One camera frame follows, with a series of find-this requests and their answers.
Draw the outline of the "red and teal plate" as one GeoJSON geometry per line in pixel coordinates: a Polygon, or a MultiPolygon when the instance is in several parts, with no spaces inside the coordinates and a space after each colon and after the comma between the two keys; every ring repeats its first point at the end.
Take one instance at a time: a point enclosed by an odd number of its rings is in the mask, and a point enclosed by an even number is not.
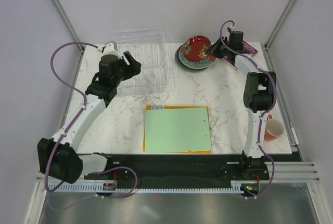
{"type": "Polygon", "coordinates": [[[183,50],[182,50],[183,45],[181,46],[181,48],[178,52],[178,57],[179,57],[179,60],[181,61],[181,63],[184,64],[188,68],[191,68],[194,70],[203,70],[203,69],[206,69],[206,68],[210,67],[211,65],[213,65],[214,62],[216,61],[216,58],[213,57],[212,55],[207,55],[205,59],[203,59],[199,62],[188,61],[183,55],[183,50]]]}

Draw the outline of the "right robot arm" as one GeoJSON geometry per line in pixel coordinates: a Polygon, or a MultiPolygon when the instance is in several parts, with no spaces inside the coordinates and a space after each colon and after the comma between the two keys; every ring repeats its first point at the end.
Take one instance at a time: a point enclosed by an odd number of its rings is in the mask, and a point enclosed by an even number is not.
{"type": "Polygon", "coordinates": [[[276,74],[260,68],[244,49],[242,31],[229,31],[204,53],[218,59],[226,59],[246,77],[243,102],[248,109],[247,140],[243,149],[246,157],[259,159],[264,156],[261,143],[268,112],[276,103],[276,74]]]}

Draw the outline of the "small dark red plate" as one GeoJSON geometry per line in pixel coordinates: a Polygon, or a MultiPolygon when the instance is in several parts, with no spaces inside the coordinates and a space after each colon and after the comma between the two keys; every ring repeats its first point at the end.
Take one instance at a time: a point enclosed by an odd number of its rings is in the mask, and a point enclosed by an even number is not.
{"type": "Polygon", "coordinates": [[[206,58],[205,50],[211,46],[211,41],[202,35],[191,37],[182,47],[184,57],[191,62],[199,62],[206,58]]]}

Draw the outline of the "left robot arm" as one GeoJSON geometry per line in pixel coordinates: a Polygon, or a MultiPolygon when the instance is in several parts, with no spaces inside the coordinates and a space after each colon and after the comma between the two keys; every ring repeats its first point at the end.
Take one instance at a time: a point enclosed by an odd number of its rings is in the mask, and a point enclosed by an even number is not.
{"type": "Polygon", "coordinates": [[[108,179],[114,166],[100,152],[79,156],[77,150],[93,122],[103,113],[117,94],[117,88],[141,72],[141,63],[129,51],[119,55],[116,51],[103,54],[99,70],[83,93],[83,103],[74,117],[67,121],[50,139],[42,138],[37,144],[40,171],[44,184],[49,177],[61,183],[75,183],[81,175],[97,173],[108,179]]]}

